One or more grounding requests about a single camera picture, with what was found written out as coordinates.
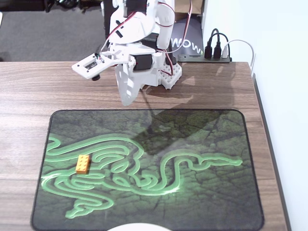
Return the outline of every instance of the gray carpet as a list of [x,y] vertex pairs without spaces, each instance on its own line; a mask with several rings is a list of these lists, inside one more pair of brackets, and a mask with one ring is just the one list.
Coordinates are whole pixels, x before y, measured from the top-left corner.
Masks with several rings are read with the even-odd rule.
[[105,41],[100,7],[53,6],[46,12],[3,12],[0,27],[2,61],[79,61]]

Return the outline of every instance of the robotic arm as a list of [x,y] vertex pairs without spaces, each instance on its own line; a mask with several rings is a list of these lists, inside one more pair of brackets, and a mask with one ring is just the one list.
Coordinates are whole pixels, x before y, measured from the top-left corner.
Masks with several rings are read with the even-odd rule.
[[175,21],[174,0],[113,0],[113,6],[118,9],[111,16],[106,40],[110,41],[109,51],[88,56],[73,65],[73,70],[93,79],[116,66],[119,94],[125,106],[136,99],[144,85],[171,89],[182,74],[182,68],[167,54]]

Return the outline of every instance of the green snake logo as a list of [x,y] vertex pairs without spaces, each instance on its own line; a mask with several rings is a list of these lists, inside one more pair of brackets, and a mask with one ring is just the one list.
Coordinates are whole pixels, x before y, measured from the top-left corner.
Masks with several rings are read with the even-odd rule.
[[[158,171],[141,170],[139,159],[144,149],[125,134],[107,134],[58,148],[61,141],[55,134],[49,135],[45,161],[62,162],[78,159],[80,154],[91,154],[91,166],[87,175],[75,174],[75,167],[54,170],[41,177],[42,189],[60,196],[76,199],[66,218],[85,216],[94,210],[112,207],[111,195],[98,190],[102,186],[138,195],[160,196],[175,193],[180,188],[180,164],[186,162],[189,169],[202,171],[210,166],[239,166],[242,160],[224,154],[199,154],[192,150],[178,149],[166,153],[160,160]],[[172,163],[173,180],[166,176],[166,165]]]

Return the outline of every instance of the wooden desk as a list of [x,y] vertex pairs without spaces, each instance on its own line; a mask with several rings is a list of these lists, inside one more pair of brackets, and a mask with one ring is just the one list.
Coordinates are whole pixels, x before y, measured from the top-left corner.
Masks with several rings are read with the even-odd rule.
[[112,68],[93,82],[73,62],[0,63],[0,230],[28,231],[50,116],[60,109],[233,108],[245,118],[265,215],[265,231],[286,222],[247,63],[182,64],[172,90],[143,90],[124,107]]

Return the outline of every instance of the black wire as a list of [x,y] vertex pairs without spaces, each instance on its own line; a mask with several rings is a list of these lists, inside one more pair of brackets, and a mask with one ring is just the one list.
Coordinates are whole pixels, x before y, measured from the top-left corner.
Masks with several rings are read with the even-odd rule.
[[213,38],[213,34],[214,34],[215,31],[217,32],[217,41],[220,42],[219,31],[218,31],[217,28],[215,28],[215,29],[212,31],[211,38]]
[[[229,42],[227,36],[226,36],[225,34],[222,34],[222,33],[219,33],[219,32],[218,32],[218,33],[215,33],[215,34],[213,34],[213,35],[211,35],[209,41],[212,42],[212,38],[213,38],[215,35],[222,35],[223,37],[226,38],[226,41]],[[230,44],[228,44],[228,49],[229,49],[229,58],[231,59],[231,57],[230,57]]]

